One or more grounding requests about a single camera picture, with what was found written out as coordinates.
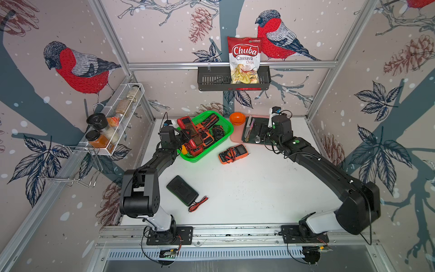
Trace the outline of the small black multimeter with leads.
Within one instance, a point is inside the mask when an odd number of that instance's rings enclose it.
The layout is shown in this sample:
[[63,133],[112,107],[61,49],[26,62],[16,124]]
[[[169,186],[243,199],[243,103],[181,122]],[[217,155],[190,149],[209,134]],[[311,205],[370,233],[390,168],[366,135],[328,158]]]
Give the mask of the small black multimeter with leads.
[[213,113],[213,114],[209,115],[207,119],[202,121],[201,125],[205,129],[211,129],[218,121],[219,121],[218,116],[215,113]]

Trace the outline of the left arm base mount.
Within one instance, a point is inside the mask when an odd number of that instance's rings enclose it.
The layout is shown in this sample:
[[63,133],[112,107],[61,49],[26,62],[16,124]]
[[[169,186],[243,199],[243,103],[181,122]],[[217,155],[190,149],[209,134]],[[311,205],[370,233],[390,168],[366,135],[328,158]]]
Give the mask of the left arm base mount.
[[193,238],[192,226],[177,226],[171,223],[167,231],[155,231],[151,227],[144,229],[147,245],[191,245]]

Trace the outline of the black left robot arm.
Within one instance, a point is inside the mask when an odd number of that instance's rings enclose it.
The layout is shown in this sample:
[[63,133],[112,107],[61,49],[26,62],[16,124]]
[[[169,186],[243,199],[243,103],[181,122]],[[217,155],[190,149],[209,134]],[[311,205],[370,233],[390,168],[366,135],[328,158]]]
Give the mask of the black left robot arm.
[[159,136],[161,140],[152,158],[135,170],[125,171],[119,208],[122,215],[142,218],[157,234],[174,238],[175,219],[160,207],[159,176],[174,163],[181,137],[176,136],[176,129],[171,125],[164,125]]

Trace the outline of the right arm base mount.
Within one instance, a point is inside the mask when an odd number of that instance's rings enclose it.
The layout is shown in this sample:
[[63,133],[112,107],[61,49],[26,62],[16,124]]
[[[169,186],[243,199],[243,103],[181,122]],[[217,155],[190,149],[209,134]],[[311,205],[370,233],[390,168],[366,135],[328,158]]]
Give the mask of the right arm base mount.
[[329,238],[326,232],[314,233],[307,224],[307,219],[314,213],[308,214],[299,220],[298,224],[281,225],[279,236],[283,237],[285,244],[327,244]]

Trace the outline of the small black multimeter front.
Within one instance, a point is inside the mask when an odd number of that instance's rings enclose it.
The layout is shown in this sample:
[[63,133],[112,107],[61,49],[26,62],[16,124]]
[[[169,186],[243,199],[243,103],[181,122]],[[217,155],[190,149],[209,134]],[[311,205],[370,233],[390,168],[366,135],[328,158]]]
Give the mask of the small black multimeter front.
[[215,141],[219,141],[225,136],[225,131],[221,125],[214,125],[212,127],[212,133]]

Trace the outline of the red black multimeter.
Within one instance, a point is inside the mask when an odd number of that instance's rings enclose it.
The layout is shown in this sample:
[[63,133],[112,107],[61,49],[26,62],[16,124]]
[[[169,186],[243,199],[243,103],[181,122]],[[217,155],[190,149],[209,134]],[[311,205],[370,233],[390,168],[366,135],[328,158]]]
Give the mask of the red black multimeter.
[[186,144],[186,149],[188,150],[188,153],[193,156],[196,157],[199,154],[203,153],[203,146],[202,144],[197,145],[193,139],[191,139],[187,144]]

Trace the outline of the black green multimeter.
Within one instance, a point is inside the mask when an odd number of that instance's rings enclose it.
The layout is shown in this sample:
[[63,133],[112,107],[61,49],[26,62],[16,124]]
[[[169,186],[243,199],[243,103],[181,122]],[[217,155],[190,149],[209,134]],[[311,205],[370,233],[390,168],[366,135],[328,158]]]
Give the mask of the black green multimeter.
[[180,176],[174,177],[166,188],[186,206],[194,204],[199,196],[198,192]]

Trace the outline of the large red multimeter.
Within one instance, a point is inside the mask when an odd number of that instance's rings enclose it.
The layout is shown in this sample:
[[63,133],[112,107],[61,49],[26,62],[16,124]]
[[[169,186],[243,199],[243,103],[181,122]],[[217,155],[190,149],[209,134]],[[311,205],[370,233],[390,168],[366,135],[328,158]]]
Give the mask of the large red multimeter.
[[192,119],[189,116],[178,119],[177,123],[184,132],[188,133],[190,139],[195,143],[196,146],[200,146],[203,144],[203,140],[199,135],[195,124],[192,122]]

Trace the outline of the green plastic basket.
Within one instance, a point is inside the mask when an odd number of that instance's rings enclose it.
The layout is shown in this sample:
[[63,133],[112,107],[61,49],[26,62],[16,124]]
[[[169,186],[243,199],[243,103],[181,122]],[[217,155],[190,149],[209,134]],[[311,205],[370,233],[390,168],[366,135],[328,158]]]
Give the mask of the green plastic basket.
[[181,157],[195,163],[223,143],[234,131],[233,125],[221,114],[206,111],[197,117],[185,116],[177,119],[181,144]]

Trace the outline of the yellow multimeter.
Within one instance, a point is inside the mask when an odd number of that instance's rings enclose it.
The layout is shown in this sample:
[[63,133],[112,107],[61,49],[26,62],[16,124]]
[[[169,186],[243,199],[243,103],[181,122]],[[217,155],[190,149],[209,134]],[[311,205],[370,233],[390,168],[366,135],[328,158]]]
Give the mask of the yellow multimeter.
[[181,153],[182,153],[183,155],[186,155],[186,154],[188,153],[188,150],[187,150],[187,148],[186,148],[185,145],[182,145],[182,147],[181,147]]

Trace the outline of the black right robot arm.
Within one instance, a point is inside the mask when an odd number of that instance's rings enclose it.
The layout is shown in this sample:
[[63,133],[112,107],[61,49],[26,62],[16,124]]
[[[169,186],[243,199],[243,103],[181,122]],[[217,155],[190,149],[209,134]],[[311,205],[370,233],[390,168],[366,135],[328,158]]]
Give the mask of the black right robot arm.
[[308,141],[293,135],[286,114],[269,119],[273,151],[301,165],[322,181],[341,201],[336,210],[311,213],[299,221],[299,232],[305,239],[318,234],[345,230],[360,235],[381,215],[380,193],[373,182],[363,183],[324,158]]

